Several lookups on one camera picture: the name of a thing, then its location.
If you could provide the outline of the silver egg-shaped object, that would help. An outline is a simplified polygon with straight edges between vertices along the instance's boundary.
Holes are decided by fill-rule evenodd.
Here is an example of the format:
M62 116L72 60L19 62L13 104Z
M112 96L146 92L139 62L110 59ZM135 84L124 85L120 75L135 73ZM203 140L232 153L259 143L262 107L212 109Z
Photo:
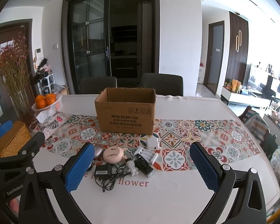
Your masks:
M104 147L102 145L95 145L94 147L94 159L100 158L104 153Z

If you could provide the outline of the black power adapter with cable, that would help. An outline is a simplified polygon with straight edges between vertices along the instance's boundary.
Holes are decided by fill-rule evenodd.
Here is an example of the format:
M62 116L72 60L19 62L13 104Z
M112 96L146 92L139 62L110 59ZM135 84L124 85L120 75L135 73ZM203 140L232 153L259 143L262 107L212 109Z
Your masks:
M116 181L129 175L129 172L122 164L120 166L114 164L97 165L94 170L95 183L102 189L102 192L113 190Z

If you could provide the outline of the pink round device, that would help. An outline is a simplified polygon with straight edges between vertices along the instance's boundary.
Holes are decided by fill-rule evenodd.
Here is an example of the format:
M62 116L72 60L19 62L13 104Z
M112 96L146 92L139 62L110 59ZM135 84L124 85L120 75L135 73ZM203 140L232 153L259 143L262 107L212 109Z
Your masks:
M117 164L128 157L125 155L125 149L118 146L107 147L103 152L103 159L108 164Z

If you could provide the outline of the white battery charger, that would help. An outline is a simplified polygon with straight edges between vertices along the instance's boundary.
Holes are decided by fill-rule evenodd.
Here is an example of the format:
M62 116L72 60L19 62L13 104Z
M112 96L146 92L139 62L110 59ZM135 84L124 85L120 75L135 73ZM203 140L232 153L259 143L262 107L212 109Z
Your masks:
M144 147L138 147L135 152L134 156L141 155L150 165L153 165L158 158L159 153L147 150Z

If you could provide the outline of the white square power adapter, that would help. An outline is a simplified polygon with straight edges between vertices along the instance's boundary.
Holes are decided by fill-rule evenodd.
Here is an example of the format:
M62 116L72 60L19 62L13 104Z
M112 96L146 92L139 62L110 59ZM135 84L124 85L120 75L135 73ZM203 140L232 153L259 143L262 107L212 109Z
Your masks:
M159 150L160 149L159 139L155 138L155 137L147 138L147 149L148 150Z

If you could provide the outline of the small black device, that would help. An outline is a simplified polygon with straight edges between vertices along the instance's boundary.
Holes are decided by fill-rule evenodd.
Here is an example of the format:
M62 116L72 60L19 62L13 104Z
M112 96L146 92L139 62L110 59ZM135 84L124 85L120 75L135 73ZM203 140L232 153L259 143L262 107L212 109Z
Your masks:
M148 178L150 178L155 170L148 164L148 162L143 158L138 158L135 161L135 166Z

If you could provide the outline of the woven yellow box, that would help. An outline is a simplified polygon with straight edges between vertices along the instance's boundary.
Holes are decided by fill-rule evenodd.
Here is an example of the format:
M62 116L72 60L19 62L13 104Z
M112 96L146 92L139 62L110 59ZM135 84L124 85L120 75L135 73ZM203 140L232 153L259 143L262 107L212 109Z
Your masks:
M26 125L16 121L12 128L0 138L0 157L15 156L18 151L31 139Z

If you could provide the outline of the patterned tissue cover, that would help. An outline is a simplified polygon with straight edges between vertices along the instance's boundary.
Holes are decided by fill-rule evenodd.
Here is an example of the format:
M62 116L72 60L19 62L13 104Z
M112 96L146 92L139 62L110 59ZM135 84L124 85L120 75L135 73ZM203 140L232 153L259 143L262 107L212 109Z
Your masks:
M70 114L52 110L42 111L36 117L38 123L33 130L33 133L41 132L47 140L61 126L63 126L70 118Z

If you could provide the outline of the oranges in basket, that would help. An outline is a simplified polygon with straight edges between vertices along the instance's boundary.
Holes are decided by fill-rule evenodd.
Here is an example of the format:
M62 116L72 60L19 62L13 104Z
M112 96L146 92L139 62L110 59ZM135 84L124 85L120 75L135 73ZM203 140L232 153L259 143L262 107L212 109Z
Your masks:
M35 98L36 108L37 109L43 109L45 107L48 107L56 101L56 98L57 97L56 97L55 94L48 94L46 96L38 95Z

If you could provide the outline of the white fruit basket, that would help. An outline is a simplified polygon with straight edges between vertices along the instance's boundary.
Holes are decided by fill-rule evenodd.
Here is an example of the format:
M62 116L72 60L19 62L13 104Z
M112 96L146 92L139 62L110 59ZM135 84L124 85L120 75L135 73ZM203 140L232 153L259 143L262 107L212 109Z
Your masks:
M54 112L59 111L62 108L62 106L62 95L55 94L55 96L50 95L40 100L40 103L34 103L32 109L35 112L35 114L38 115L40 112L46 110L53 110Z

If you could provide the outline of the brown cardboard box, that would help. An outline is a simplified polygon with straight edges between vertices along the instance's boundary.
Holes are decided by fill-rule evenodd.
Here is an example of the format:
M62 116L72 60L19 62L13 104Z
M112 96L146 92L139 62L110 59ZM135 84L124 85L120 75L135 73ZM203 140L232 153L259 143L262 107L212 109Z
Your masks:
M102 131L153 134L156 104L153 88L105 88L94 103Z

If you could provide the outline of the glass vase with red flowers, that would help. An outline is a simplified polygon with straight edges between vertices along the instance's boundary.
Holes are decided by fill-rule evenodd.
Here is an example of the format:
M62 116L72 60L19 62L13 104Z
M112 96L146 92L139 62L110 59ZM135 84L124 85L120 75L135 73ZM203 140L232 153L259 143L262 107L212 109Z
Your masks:
M25 86L29 83L26 37L19 34L0 49L0 79L7 89L18 118L27 128L36 121Z

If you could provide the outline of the left dark dining chair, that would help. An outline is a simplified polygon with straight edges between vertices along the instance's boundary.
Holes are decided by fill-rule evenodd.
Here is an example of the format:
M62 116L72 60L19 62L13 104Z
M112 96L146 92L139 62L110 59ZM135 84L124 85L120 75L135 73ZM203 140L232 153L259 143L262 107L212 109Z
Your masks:
M100 94L105 88L116 88L117 78L98 76L83 78L80 81L80 94Z

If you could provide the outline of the dark dining chair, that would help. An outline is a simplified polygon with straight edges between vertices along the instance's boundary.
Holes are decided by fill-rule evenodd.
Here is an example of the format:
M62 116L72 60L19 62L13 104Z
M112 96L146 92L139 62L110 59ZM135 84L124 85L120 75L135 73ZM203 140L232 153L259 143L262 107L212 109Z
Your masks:
M98 76L83 78L80 81L80 94L100 94L105 88L116 88L117 78Z
M179 75L145 73L141 77L141 88L153 88L157 95L183 96L183 78Z

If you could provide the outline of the right dark dining chair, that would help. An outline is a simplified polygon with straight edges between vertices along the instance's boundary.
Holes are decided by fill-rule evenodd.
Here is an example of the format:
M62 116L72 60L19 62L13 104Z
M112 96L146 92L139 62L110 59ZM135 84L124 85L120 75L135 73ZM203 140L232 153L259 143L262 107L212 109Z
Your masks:
M145 73L141 77L141 88L153 88L157 95L183 96L183 78L179 75Z

